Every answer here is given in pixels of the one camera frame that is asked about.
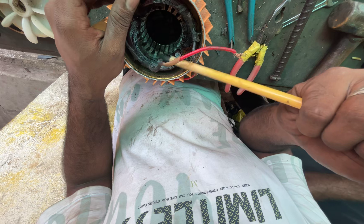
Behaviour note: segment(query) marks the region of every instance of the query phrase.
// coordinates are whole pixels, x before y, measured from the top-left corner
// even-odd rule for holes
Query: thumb
[[[125,45],[128,28],[139,0],[115,0],[110,10],[103,44],[107,49]]]

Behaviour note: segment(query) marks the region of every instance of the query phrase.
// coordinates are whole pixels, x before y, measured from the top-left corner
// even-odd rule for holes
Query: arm
[[[271,104],[249,113],[241,139],[268,155],[298,145],[321,165],[364,183],[364,94],[351,95],[363,88],[364,69],[329,69],[289,91],[302,97],[300,109]]]
[[[335,174],[304,172],[304,175],[316,201],[364,201],[364,184]]]
[[[63,168],[67,196],[94,185],[112,188],[112,136],[104,97],[82,99],[69,87]]]
[[[278,105],[273,103],[260,106],[247,114],[240,123],[240,139],[256,155],[265,153],[265,157],[287,153],[289,147],[296,144],[294,138],[277,122]]]
[[[87,16],[88,8],[100,2],[50,0],[45,5],[69,72],[63,156],[67,196],[88,186],[112,187],[112,136],[104,91],[124,66],[125,39],[139,0],[115,0],[105,32],[91,27]]]

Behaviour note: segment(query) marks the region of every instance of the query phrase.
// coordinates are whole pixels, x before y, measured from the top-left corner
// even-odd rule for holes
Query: wrench
[[[333,2],[333,0],[323,0],[322,2],[320,2],[320,3],[318,3],[318,4],[316,4],[315,6],[314,6],[314,9],[313,9],[313,11],[312,12],[314,12],[314,11],[317,11],[317,10],[319,10],[319,9],[321,9],[321,8],[324,8],[324,7],[332,7],[333,5],[335,5],[335,4],[337,4],[338,3],[338,1],[336,1],[336,2]],[[286,26],[288,26],[288,25],[290,25],[290,24],[292,24],[292,23],[294,23],[295,21],[297,21],[298,20],[298,18],[299,18],[299,14],[298,15],[296,15],[296,16],[294,16],[293,18],[291,18],[291,19],[288,19],[288,20],[286,20],[286,21],[284,21],[283,22],[283,28],[285,28]]]

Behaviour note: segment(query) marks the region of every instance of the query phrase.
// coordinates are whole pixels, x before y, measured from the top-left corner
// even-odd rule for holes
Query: yellow tape
[[[255,60],[255,65],[262,66],[262,64],[264,63],[264,57],[267,49],[268,46],[263,45],[262,48],[259,50],[257,54],[257,59]]]
[[[257,53],[261,49],[261,45],[254,41],[254,43],[241,55],[241,60],[246,62],[253,54]]]

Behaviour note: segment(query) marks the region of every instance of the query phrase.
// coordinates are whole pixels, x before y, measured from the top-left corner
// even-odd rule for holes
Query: yellow insulation tube
[[[236,76],[232,76],[215,69],[210,69],[202,65],[198,65],[195,63],[191,63],[186,60],[182,60],[176,64],[176,66],[187,69],[191,72],[198,73],[209,77],[211,79],[215,79],[219,82],[231,84],[232,86],[245,89],[252,93],[258,94],[260,96],[264,96],[269,99],[273,99],[274,101],[287,104],[289,106],[300,109],[302,105],[302,98],[298,96],[294,96],[276,89],[272,89],[267,86],[263,86],[261,84],[253,83],[248,80],[238,78]]]

